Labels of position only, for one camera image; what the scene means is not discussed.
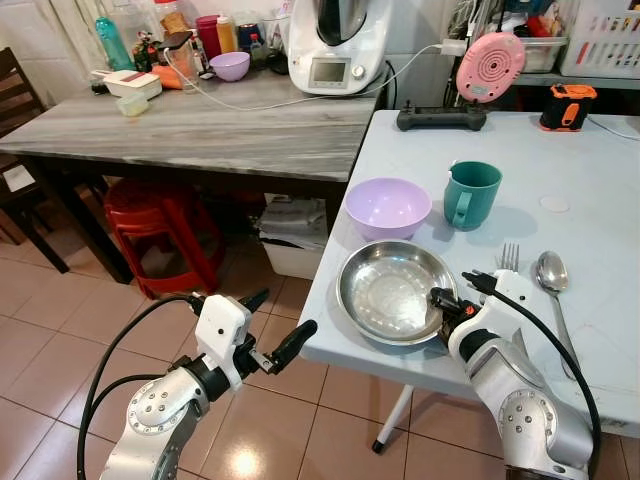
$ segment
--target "stainless steel plate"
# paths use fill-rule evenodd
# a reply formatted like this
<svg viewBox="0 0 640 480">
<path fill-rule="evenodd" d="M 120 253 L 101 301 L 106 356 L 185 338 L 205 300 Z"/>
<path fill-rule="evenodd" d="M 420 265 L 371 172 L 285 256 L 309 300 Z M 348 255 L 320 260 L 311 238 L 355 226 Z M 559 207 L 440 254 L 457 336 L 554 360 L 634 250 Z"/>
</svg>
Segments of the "stainless steel plate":
<svg viewBox="0 0 640 480">
<path fill-rule="evenodd" d="M 364 335 L 390 345 L 413 345 L 436 335 L 442 311 L 427 299 L 432 287 L 456 282 L 444 262 L 417 245 L 383 240 L 346 261 L 337 282 L 338 302 Z"/>
</svg>

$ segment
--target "fork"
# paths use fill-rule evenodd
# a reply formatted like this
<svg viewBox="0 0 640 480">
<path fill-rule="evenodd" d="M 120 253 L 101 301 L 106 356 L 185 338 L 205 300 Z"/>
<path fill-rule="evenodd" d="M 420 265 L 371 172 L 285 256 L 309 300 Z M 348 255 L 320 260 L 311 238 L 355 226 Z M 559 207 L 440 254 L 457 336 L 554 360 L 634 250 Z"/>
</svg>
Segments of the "fork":
<svg viewBox="0 0 640 480">
<path fill-rule="evenodd" d="M 518 272 L 518 263 L 520 262 L 520 245 L 517 243 L 505 243 L 502 247 L 502 259 L 500 260 L 500 268 L 503 270 L 511 270 Z"/>
</svg>

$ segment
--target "red container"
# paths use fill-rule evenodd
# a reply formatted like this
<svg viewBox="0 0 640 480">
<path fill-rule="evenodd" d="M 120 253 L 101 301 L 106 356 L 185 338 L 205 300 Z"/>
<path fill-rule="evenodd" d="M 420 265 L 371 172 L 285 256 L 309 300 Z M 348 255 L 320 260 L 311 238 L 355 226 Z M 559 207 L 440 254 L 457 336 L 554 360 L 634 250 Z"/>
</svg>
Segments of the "red container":
<svg viewBox="0 0 640 480">
<path fill-rule="evenodd" d="M 218 17 L 219 15 L 207 15 L 196 19 L 198 37 L 202 41 L 207 60 L 220 55 L 220 42 L 218 41 L 218 31 L 216 30 Z"/>
</svg>

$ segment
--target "green cup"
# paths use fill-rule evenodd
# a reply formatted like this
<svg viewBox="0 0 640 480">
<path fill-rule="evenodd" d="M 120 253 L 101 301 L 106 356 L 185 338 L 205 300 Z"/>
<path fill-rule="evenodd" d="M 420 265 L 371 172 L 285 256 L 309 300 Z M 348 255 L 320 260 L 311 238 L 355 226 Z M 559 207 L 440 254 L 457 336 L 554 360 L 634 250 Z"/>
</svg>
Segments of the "green cup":
<svg viewBox="0 0 640 480">
<path fill-rule="evenodd" d="M 456 163 L 444 191 L 444 216 L 460 230 L 473 230 L 486 220 L 498 193 L 502 173 L 482 162 Z"/>
</svg>

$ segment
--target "marble table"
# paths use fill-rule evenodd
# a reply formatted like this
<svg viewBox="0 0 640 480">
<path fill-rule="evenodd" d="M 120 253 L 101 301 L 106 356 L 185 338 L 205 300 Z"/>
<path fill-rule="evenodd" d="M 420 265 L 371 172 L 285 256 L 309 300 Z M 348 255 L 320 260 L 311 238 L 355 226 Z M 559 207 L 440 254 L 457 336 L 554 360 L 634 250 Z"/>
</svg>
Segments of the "marble table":
<svg viewBox="0 0 640 480">
<path fill-rule="evenodd" d="M 520 274 L 532 282 L 538 255 L 558 252 L 570 276 L 560 301 L 603 430 L 640 437 L 640 145 L 591 122 L 579 133 L 544 132 L 537 126 L 539 115 L 494 112 L 480 132 L 401 132 L 395 125 L 397 112 L 376 112 L 349 188 L 391 176 L 430 192 L 433 210 L 412 241 L 447 263 L 462 298 L 477 302 L 479 295 L 461 272 L 494 271 L 505 242 L 520 245 Z M 594 118 L 628 135 L 640 131 L 640 117 Z M 447 170 L 463 160 L 491 163 L 504 175 L 489 218 L 470 232 L 454 230 L 443 217 Z M 303 355 L 477 398 L 439 339 L 414 347 L 383 345 L 362 336 L 341 310 L 336 275 L 350 253 L 365 243 L 341 208 L 301 314 L 301 321 L 318 322 Z M 552 300 L 537 285 L 533 292 L 532 310 L 556 332 Z M 586 412 L 580 390 L 565 376 L 553 346 L 524 318 L 522 329 L 531 360 L 553 391 Z"/>
<path fill-rule="evenodd" d="M 288 76 L 251 72 L 240 82 L 201 81 L 209 94 L 242 108 L 301 100 Z M 112 276 L 131 273 L 61 170 L 182 181 L 220 189 L 309 195 L 337 214 L 378 93 L 321 98 L 238 111 L 194 92 L 165 91 L 139 117 L 120 114 L 115 97 L 83 91 L 0 139 L 20 157 Z"/>
</svg>

